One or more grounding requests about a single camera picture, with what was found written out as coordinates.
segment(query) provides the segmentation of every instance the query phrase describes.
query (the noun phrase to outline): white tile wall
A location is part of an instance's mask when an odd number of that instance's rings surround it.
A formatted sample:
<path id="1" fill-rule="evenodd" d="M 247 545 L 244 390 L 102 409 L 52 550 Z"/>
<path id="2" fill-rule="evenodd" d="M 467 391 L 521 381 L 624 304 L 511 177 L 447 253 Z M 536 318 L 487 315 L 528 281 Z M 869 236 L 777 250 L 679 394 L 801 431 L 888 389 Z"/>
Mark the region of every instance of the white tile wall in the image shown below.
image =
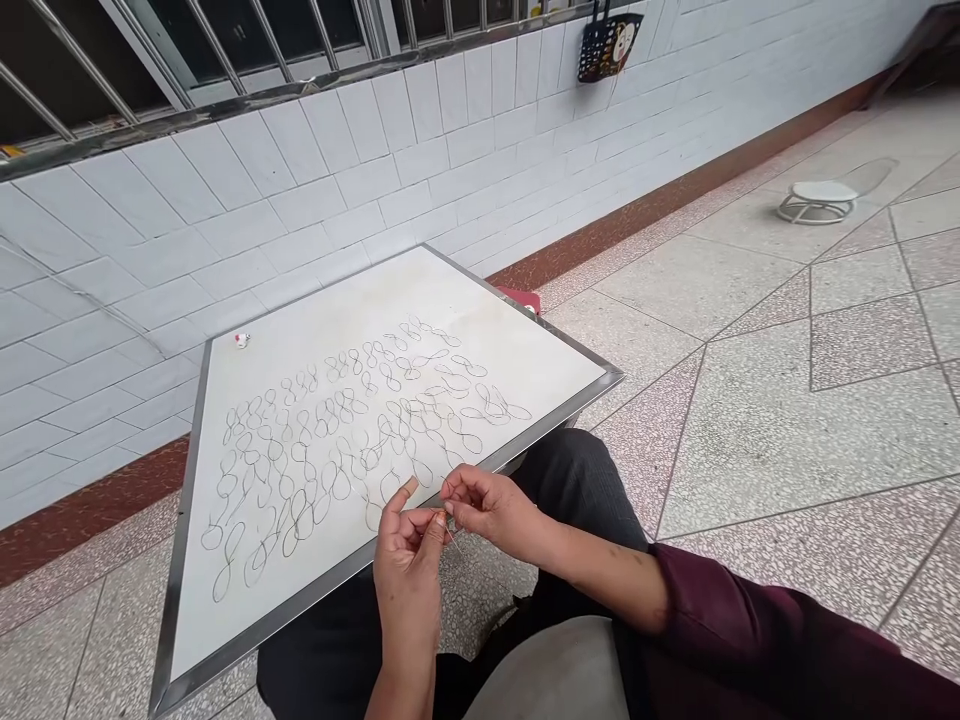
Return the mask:
<path id="1" fill-rule="evenodd" d="M 187 432 L 211 335 L 416 243 L 496 272 L 876 74 L 927 5 L 642 0 L 601 83 L 580 20 L 0 184 L 49 269 L 0 250 L 0 526 Z"/>

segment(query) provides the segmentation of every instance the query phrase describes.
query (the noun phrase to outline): gray cloth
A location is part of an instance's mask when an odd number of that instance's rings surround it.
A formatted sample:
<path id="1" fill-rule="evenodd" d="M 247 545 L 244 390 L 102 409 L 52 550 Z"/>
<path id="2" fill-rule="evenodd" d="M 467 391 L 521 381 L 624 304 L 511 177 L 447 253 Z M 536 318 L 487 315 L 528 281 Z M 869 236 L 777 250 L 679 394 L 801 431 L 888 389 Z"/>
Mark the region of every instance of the gray cloth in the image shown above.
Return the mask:
<path id="1" fill-rule="evenodd" d="M 576 617 L 518 645 L 464 720 L 627 720 L 612 623 Z"/>

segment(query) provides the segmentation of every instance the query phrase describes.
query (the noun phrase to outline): reddish-brown baseboard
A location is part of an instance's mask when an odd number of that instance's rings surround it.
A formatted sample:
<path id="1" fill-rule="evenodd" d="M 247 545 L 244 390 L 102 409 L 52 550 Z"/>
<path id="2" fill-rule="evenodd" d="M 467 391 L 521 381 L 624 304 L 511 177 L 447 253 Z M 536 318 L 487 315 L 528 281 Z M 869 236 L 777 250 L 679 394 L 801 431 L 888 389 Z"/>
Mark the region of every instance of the reddish-brown baseboard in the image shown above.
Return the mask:
<path id="1" fill-rule="evenodd" d="M 880 79 L 877 76 L 850 88 L 488 280 L 520 290 L 540 287 L 856 109 Z M 179 489 L 188 445 L 186 437 L 175 440 L 0 530 L 0 588 Z"/>

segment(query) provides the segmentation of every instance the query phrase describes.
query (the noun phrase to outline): hand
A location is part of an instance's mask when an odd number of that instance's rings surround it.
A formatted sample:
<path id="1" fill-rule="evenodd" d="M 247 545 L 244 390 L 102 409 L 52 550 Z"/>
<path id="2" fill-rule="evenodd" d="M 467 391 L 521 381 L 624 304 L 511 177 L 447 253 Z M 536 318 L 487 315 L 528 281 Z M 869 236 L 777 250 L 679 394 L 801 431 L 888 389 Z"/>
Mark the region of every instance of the hand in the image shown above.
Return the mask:
<path id="1" fill-rule="evenodd" d="M 440 554 L 450 533 L 442 510 L 401 512 L 416 488 L 412 477 L 390 498 L 377 533 L 373 582 L 385 668 L 432 667 L 440 644 Z"/>
<path id="2" fill-rule="evenodd" d="M 553 523 L 504 475 L 458 465 L 440 488 L 457 525 L 486 538 L 508 555 L 539 565 Z"/>

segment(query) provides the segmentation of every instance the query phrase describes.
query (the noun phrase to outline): dark pants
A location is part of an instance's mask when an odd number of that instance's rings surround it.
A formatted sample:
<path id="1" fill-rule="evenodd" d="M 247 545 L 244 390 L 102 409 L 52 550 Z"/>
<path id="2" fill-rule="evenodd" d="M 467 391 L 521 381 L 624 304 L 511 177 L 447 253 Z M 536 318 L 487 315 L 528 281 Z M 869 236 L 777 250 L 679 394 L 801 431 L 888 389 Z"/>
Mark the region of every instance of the dark pants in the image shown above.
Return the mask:
<path id="1" fill-rule="evenodd" d="M 603 443 L 557 430 L 530 448 L 514 481 L 540 510 L 618 545 L 647 541 Z M 610 611 L 540 572 L 530 601 L 472 662 L 437 656 L 435 718 L 460 718 L 497 664 L 534 633 Z M 277 720 L 360 720 L 380 671 L 380 616 L 370 568 L 325 597 L 260 648 L 257 687 Z"/>

